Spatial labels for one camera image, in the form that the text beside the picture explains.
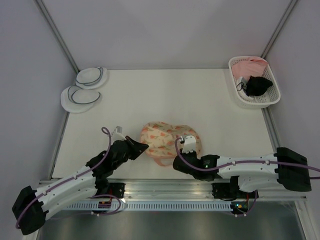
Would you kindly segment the floral mesh laundry bag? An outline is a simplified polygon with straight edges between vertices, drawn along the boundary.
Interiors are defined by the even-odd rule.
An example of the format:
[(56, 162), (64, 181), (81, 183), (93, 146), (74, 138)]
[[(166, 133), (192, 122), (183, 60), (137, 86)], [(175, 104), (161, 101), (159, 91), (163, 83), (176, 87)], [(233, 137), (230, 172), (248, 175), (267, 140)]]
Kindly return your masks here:
[(199, 134), (188, 125), (173, 125), (163, 121), (152, 121), (143, 126), (140, 142), (149, 145), (145, 151), (161, 167), (170, 167), (177, 156), (175, 140), (192, 135), (196, 138), (196, 153), (202, 151)]

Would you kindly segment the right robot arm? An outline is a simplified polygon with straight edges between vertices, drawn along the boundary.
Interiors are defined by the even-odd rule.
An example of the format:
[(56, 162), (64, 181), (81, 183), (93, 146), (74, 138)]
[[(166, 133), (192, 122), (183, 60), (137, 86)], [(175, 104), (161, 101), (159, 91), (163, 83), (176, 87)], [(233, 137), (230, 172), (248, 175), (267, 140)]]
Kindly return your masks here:
[(175, 157), (173, 168), (199, 181), (229, 180), (228, 192), (235, 198), (277, 186), (304, 193), (312, 189), (307, 158), (286, 147), (251, 158), (212, 154), (198, 158), (196, 152), (181, 152)]

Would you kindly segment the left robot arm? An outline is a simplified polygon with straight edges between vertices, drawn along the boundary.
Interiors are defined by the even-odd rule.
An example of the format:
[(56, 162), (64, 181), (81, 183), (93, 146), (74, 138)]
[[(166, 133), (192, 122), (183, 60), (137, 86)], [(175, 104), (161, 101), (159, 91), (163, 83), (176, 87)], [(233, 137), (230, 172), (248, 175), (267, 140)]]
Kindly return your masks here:
[(26, 236), (39, 230), (47, 220), (74, 202), (109, 193), (107, 178), (122, 164), (137, 159), (149, 148), (129, 136), (108, 145), (75, 173), (49, 185), (33, 189), (24, 187), (18, 194), (12, 212), (16, 228)]

